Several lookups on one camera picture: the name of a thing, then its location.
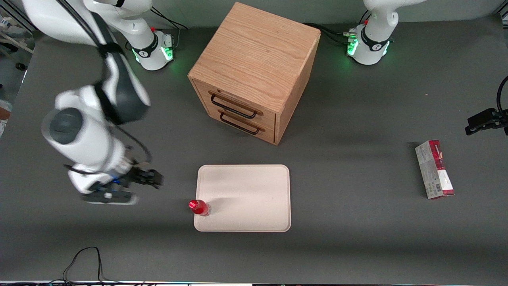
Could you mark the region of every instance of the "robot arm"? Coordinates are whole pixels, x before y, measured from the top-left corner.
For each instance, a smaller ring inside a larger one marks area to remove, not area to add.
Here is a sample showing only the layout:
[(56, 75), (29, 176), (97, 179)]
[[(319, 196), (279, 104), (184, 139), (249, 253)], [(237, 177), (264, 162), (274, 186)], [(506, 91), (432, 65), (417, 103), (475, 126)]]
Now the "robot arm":
[(419, 4), (426, 0), (363, 0), (371, 11), (367, 24), (360, 24), (344, 33), (350, 36), (347, 55), (363, 65), (373, 65), (386, 54), (390, 36), (399, 23), (400, 7)]
[(173, 38), (152, 31), (141, 17), (152, 7), (152, 0), (83, 0), (88, 10), (99, 14), (108, 25), (119, 30), (132, 45), (136, 60), (146, 70), (158, 70), (173, 60)]
[(68, 166), (68, 174), (84, 201), (133, 204), (136, 197), (124, 187), (131, 182), (157, 187), (162, 176), (142, 170), (113, 136), (111, 126), (124, 132), (117, 125), (142, 119), (150, 101), (101, 16), (88, 11), (81, 0), (71, 3), (23, 0), (27, 14), (44, 33), (98, 47), (108, 74), (94, 84), (57, 95), (55, 110), (43, 121), (43, 135), (76, 163)]

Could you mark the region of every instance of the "cable on floor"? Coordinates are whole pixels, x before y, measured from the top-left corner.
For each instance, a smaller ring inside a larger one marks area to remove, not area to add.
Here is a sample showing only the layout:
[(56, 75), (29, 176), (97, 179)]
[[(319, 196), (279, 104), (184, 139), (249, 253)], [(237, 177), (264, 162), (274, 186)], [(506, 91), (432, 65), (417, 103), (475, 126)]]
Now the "cable on floor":
[(503, 79), (503, 81), (501, 82), (501, 84), (499, 85), (499, 88), (497, 89), (497, 96), (496, 96), (497, 109), (501, 113), (501, 116), (503, 116), (503, 119), (506, 121), (508, 121), (508, 116), (506, 115), (506, 113), (503, 111), (503, 108), (501, 107), (501, 93), (503, 92), (503, 87), (507, 81), (508, 81), (508, 76), (505, 77)]
[[(189, 30), (189, 28), (187, 28), (187, 26), (185, 26), (183, 24), (180, 24), (180, 23), (178, 23), (176, 21), (173, 21), (173, 20), (169, 19), (168, 17), (164, 16), (163, 13), (161, 13), (159, 10), (157, 10), (157, 8), (155, 8), (153, 6), (150, 9), (150, 12), (152, 12), (153, 14), (159, 16), (160, 18), (170, 22), (176, 29), (178, 29), (178, 35), (176, 36), (176, 43), (173, 44), (173, 48), (176, 49), (178, 47), (178, 45), (180, 44), (180, 33), (181, 33), (181, 30), (182, 30), (181, 27), (183, 27), (186, 30)], [(132, 49), (132, 46), (130, 48), (128, 48), (127, 45), (130, 45), (130, 43), (128, 41), (125, 43), (125, 46), (124, 46), (125, 49), (127, 49), (127, 50)]]
[(78, 255), (87, 250), (87, 249), (95, 249), (96, 252), (97, 252), (97, 260), (98, 260), (98, 267), (97, 267), (97, 280), (99, 282), (102, 283), (102, 285), (111, 285), (110, 283), (107, 283), (107, 282), (104, 282), (104, 280), (109, 280), (109, 281), (114, 281), (114, 280), (110, 280), (110, 279), (107, 279), (105, 276), (104, 276), (104, 271), (102, 269), (102, 260), (101, 260), (101, 252), (99, 251), (99, 249), (96, 247), (96, 246), (89, 246), (89, 247), (85, 247), (83, 249), (81, 249), (80, 251), (78, 251), (78, 253), (76, 253), (76, 255), (74, 255), (74, 258), (72, 258), (72, 262), (69, 264), (69, 266), (67, 266), (67, 268), (65, 268), (65, 270), (63, 271), (62, 273), (62, 281), (64, 283), (67, 283), (69, 280), (67, 279), (67, 273), (69, 272), (69, 270), (72, 268), (72, 266), (74, 265), (74, 262), (76, 262), (76, 259), (78, 258)]
[(332, 40), (338, 44), (344, 44), (344, 42), (341, 42), (341, 41), (334, 38), (334, 36), (341, 36), (342, 37), (342, 33), (336, 32), (336, 31), (331, 30), (325, 26), (315, 24), (315, 23), (308, 23), (307, 22), (307, 23), (303, 23), (303, 24), (313, 27), (313, 28), (316, 28), (316, 29), (319, 29), (323, 35), (327, 36), (328, 38), (330, 38), (330, 40)]
[(121, 128), (120, 126), (115, 125), (115, 128), (118, 129), (123, 134), (125, 134), (127, 137), (129, 137), (132, 141), (136, 142), (141, 147), (141, 149), (143, 149), (143, 151), (145, 152), (145, 156), (146, 156), (144, 163), (150, 164), (152, 162), (152, 153), (150, 152), (148, 147), (145, 146), (145, 144), (143, 144), (139, 139), (134, 137), (134, 135), (128, 133), (125, 129)]

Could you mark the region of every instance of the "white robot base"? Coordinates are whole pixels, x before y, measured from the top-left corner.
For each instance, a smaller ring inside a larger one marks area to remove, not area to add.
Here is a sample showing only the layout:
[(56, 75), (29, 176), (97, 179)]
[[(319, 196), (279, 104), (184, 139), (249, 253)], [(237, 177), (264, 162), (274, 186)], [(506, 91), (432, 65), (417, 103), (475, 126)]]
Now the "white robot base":
[(161, 31), (153, 32), (157, 36), (157, 46), (151, 54), (132, 49), (136, 61), (149, 71), (156, 71), (174, 59), (173, 37)]
[[(365, 27), (365, 24), (360, 24), (354, 28), (349, 29), (349, 33), (352, 35), (361, 35), (362, 29)], [(349, 45), (347, 46), (347, 55), (354, 58), (355, 61), (362, 65), (374, 65), (381, 60), (381, 58), (387, 53), (388, 46), (390, 45), (390, 41), (388, 41), (384, 46), (379, 45), (377, 48), (376, 45), (373, 46), (375, 51), (372, 51), (369, 45), (364, 42), (362, 37), (355, 36), (354, 38), (349, 38)]]

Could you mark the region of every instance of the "black clamp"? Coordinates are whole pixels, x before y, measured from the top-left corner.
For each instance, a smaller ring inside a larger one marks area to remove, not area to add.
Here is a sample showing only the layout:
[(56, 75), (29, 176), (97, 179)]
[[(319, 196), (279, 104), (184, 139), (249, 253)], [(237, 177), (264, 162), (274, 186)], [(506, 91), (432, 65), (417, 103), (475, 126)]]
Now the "black clamp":
[(376, 42), (374, 40), (369, 39), (367, 34), (365, 33), (365, 27), (363, 27), (362, 32), (360, 33), (360, 36), (362, 37), (362, 41), (369, 46), (371, 51), (379, 51), (381, 50), (390, 40), (389, 38), (382, 41), (382, 42)]
[(502, 112), (505, 116), (496, 109), (489, 108), (468, 118), (467, 123), (469, 126), (465, 128), (466, 135), (473, 135), (481, 130), (504, 128), (504, 133), (508, 136), (508, 121), (506, 120), (508, 109)]
[(161, 173), (150, 169), (142, 170), (133, 167), (127, 174), (116, 178), (108, 183), (99, 181), (93, 183), (88, 191), (89, 194), (82, 194), (81, 199), (87, 203), (95, 204), (132, 204), (136, 196), (124, 188), (129, 188), (131, 183), (152, 186), (156, 189), (162, 185), (164, 177)]

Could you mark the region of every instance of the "wooden cabinet top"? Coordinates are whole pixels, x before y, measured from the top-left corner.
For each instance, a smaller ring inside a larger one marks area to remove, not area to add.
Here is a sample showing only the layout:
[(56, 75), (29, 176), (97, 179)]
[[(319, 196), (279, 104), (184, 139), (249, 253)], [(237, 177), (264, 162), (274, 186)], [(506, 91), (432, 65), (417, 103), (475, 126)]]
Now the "wooden cabinet top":
[(319, 37), (318, 29), (237, 2), (189, 77), (280, 112)]

